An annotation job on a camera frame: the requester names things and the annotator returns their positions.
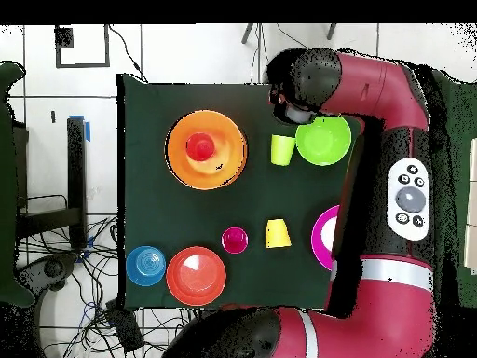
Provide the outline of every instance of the white tile floor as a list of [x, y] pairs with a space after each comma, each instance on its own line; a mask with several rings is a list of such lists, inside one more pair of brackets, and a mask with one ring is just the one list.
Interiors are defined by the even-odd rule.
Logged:
[[[361, 53], [426, 63], [444, 69], [462, 81], [477, 79], [475, 32], [473, 36], [460, 25], [451, 24], [380, 24], [377, 39], [376, 23], [339, 23], [331, 41], [326, 39], [330, 23], [289, 24], [281, 30], [309, 47], [352, 48]], [[124, 37], [129, 54], [142, 67], [149, 82], [247, 83], [257, 81], [257, 59], [253, 77], [252, 60], [257, 49], [255, 26], [246, 45], [240, 40], [246, 23], [197, 25], [113, 25]], [[103, 28], [100, 25], [73, 25], [75, 47], [61, 50], [62, 62], [103, 62]], [[25, 121], [30, 130], [28, 188], [30, 196], [65, 194], [66, 181], [66, 118], [82, 115], [90, 122], [91, 139], [87, 142], [88, 213], [92, 224], [117, 212], [116, 173], [116, 73], [138, 74], [126, 54], [124, 44], [109, 32], [109, 68], [57, 69], [55, 65], [54, 26], [0, 26], [0, 61], [23, 64], [26, 77], [16, 83], [8, 99], [15, 117]], [[264, 24], [266, 44], [262, 46], [260, 72], [266, 58], [299, 45], [281, 32], [275, 23]], [[55, 111], [56, 122], [51, 121]], [[61, 199], [32, 200], [31, 211], [61, 208]], [[47, 234], [50, 241], [60, 239]], [[96, 240], [114, 247], [108, 229]], [[39, 257], [22, 253], [19, 265]], [[91, 257], [95, 264], [99, 257]], [[77, 264], [75, 276], [82, 284], [83, 297], [92, 299], [89, 276]], [[117, 262], [111, 260], [104, 271], [117, 273]], [[115, 277], [102, 275], [107, 301], [116, 296]], [[41, 338], [44, 346], [69, 342], [77, 333], [84, 305], [79, 287], [70, 277], [58, 293], [49, 292], [41, 315]], [[138, 323], [146, 341], [167, 344], [174, 337], [177, 310], [138, 311]], [[159, 319], [165, 327], [157, 328]], [[111, 343], [117, 344], [115, 337]], [[98, 343], [97, 348], [104, 348]], [[158, 358], [161, 351], [136, 351], [136, 358]], [[46, 349], [48, 358], [61, 358], [65, 345]], [[84, 356], [77, 351], [76, 358]], [[115, 351], [116, 358], [124, 358]], [[91, 353], [85, 358], [112, 358], [108, 352]]]

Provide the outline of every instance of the lime green cup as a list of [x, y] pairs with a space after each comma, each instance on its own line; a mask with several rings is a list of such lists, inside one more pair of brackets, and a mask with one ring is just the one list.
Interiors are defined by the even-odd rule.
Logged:
[[288, 166], [294, 151], [294, 137], [272, 134], [272, 163], [279, 166]]
[[296, 129], [296, 148], [308, 162], [333, 165], [349, 150], [351, 129], [343, 117], [317, 117]]

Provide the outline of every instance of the green bowl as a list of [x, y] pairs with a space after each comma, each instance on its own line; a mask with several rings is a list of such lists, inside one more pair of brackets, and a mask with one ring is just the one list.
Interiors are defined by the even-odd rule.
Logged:
[[333, 165], [349, 150], [351, 129], [343, 117], [317, 117], [296, 129], [296, 148], [313, 165]]

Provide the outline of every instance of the orange plate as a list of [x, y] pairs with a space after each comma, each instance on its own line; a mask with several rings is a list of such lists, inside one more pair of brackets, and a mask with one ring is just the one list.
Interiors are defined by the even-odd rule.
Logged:
[[177, 253], [168, 265], [166, 282], [177, 300], [189, 306], [204, 306], [225, 287], [225, 265], [205, 247], [189, 247]]
[[[214, 141], [215, 153], [196, 162], [187, 156], [185, 144], [197, 132]], [[195, 189], [215, 189], [233, 183], [245, 167], [247, 142], [239, 127], [223, 114], [200, 110], [181, 118], [166, 140], [166, 162], [176, 178]]]

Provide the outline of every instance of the chair leg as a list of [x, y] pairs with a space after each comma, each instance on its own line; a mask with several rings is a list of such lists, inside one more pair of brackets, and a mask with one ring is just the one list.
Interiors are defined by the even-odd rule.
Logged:
[[333, 33], [334, 33], [334, 28], [335, 28], [335, 27], [336, 27], [336, 23], [332, 23], [332, 24], [330, 25], [330, 30], [328, 31], [328, 35], [326, 36], [326, 38], [327, 38], [328, 40], [331, 40], [331, 39], [332, 39]]
[[253, 23], [247, 23], [247, 29], [245, 29], [245, 33], [242, 37], [242, 44], [247, 44], [247, 40], [249, 39], [250, 31], [252, 30]]

